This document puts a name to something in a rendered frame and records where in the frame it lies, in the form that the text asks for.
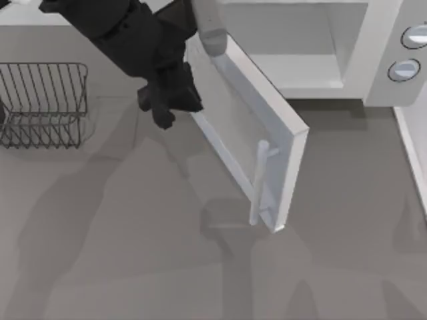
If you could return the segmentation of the pale grey rounded box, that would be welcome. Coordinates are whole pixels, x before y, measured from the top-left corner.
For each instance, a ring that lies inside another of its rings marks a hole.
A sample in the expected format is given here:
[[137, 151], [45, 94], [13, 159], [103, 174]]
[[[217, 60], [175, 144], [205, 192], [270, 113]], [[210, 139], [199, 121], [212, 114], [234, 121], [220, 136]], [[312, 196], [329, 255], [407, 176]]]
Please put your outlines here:
[[191, 0], [199, 38], [211, 57], [223, 55], [228, 43], [228, 32], [220, 14], [218, 0]]

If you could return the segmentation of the pale microwave door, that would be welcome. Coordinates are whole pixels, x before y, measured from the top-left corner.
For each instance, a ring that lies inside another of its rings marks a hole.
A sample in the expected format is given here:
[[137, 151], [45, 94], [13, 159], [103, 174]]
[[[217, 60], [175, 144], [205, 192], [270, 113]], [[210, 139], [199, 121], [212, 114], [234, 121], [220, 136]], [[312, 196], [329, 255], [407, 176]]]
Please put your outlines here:
[[189, 40], [190, 63], [203, 111], [193, 118], [248, 198], [251, 207], [258, 142], [279, 149], [267, 162], [261, 214], [271, 233], [285, 228], [310, 128], [250, 56], [228, 35], [226, 52], [209, 56], [199, 36]]

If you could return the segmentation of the pale microwave oven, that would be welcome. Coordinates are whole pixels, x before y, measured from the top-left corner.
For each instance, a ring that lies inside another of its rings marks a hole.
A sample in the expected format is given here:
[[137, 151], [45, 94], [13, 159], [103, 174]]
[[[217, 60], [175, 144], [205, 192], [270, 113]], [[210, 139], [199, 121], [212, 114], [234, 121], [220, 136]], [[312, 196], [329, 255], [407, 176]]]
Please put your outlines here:
[[[407, 106], [427, 80], [427, 46], [401, 36], [427, 24], [427, 0], [218, 0], [228, 35], [286, 99], [359, 99]], [[388, 69], [415, 59], [421, 70], [393, 82]]]

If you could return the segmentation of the grey microwave knob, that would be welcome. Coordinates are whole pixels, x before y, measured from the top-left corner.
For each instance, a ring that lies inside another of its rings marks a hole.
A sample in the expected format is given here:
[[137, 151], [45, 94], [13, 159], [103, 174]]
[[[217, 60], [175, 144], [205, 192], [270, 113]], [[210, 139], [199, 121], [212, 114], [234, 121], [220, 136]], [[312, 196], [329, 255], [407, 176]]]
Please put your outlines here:
[[417, 76], [421, 64], [415, 59], [394, 62], [388, 69], [388, 78], [397, 83], [409, 81]]
[[401, 44], [409, 50], [421, 49], [427, 46], [427, 24], [408, 27], [401, 36]]

